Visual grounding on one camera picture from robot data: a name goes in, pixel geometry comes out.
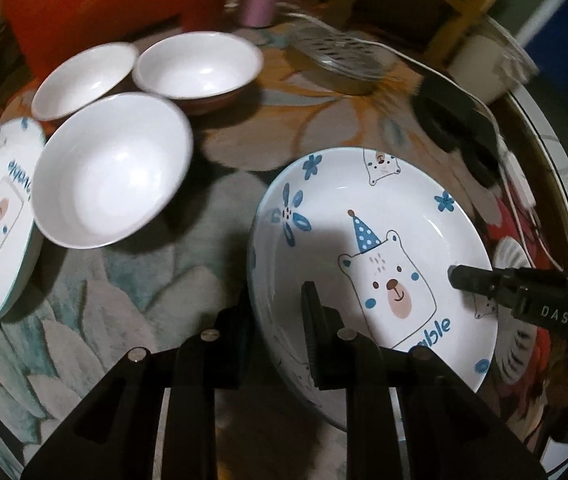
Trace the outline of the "white plate with leaf pattern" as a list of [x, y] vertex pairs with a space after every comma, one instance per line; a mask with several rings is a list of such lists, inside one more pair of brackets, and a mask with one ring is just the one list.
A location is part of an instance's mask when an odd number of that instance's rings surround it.
[[[493, 255], [493, 268], [498, 270], [530, 268], [524, 248], [513, 237], [504, 237], [497, 244]], [[515, 385], [525, 375], [538, 328], [514, 318], [512, 311], [498, 305], [498, 336], [494, 349], [494, 362], [503, 382]]]

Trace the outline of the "large bear plate lovable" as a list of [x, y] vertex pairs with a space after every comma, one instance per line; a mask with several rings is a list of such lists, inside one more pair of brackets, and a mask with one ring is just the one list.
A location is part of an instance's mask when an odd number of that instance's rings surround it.
[[343, 428], [345, 396], [312, 381], [303, 283], [380, 347], [432, 349], [478, 389], [496, 348], [497, 308], [451, 286], [458, 264], [490, 268], [473, 222], [441, 184], [383, 152], [327, 148], [289, 164], [263, 195], [249, 237], [250, 299], [287, 386]]

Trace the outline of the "white bowl front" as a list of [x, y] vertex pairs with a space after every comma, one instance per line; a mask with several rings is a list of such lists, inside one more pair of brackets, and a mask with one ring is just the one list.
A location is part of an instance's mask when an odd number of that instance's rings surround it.
[[100, 99], [46, 143], [32, 181], [35, 223], [64, 248], [120, 242], [172, 200], [193, 149], [191, 124], [172, 102], [142, 92]]

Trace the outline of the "white bowl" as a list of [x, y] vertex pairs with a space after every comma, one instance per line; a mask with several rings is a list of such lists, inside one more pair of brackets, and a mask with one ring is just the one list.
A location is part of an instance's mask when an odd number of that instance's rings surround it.
[[110, 42], [68, 58], [37, 88], [31, 102], [33, 117], [59, 122], [108, 96], [126, 83], [138, 56], [134, 44]]
[[35, 223], [64, 248], [120, 242], [172, 200], [193, 149], [191, 124], [172, 102], [142, 92], [100, 99], [46, 143], [32, 181]]
[[163, 96], [191, 116], [215, 112], [235, 101], [263, 69], [252, 42], [226, 32], [184, 32], [165, 38], [139, 55], [136, 87]]

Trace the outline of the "small bear plate lovable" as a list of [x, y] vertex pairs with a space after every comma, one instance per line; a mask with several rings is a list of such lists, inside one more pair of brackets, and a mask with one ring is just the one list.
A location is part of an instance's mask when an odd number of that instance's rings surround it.
[[45, 142], [42, 126], [31, 118], [0, 125], [0, 318], [26, 288], [40, 255], [31, 186]]

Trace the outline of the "black slipper right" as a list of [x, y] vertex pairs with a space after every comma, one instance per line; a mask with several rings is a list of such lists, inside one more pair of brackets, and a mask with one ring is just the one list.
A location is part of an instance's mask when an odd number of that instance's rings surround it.
[[491, 151], [490, 148], [477, 145], [465, 148], [462, 159], [467, 170], [483, 188], [492, 188], [502, 181], [501, 170], [509, 152], [505, 146]]

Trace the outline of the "black slipper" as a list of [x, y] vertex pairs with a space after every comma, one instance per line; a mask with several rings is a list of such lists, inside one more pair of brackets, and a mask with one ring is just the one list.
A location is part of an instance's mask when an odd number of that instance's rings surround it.
[[424, 77], [411, 98], [418, 125], [442, 151], [488, 153], [498, 157], [491, 120], [462, 89], [436, 75]]
[[490, 148], [477, 145], [465, 148], [462, 159], [467, 170], [483, 188], [492, 188], [502, 181], [501, 170], [509, 152], [505, 146], [491, 151]]

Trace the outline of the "black slipper left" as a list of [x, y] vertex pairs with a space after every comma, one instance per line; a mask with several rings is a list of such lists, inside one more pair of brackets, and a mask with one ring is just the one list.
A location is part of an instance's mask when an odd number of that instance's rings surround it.
[[418, 125], [442, 151], [488, 153], [498, 157], [491, 120], [462, 89], [436, 75], [424, 77], [411, 98]]

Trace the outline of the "white trash bin with liner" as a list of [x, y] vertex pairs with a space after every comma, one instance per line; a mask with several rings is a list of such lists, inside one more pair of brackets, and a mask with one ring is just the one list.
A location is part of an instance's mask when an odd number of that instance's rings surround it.
[[485, 18], [459, 48], [448, 72], [462, 89], [490, 104], [526, 84], [539, 70], [504, 27]]

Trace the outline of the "round metal perforated tin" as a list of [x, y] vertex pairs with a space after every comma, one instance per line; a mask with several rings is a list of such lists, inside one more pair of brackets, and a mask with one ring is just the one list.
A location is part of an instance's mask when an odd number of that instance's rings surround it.
[[286, 58], [295, 72], [347, 96], [372, 93], [398, 64], [393, 53], [317, 25], [296, 25], [286, 41]]

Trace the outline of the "red shopping bag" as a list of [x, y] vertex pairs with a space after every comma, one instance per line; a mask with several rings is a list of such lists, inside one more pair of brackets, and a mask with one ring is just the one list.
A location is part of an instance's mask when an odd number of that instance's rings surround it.
[[177, 16], [182, 0], [2, 0], [26, 65], [45, 78], [72, 55]]

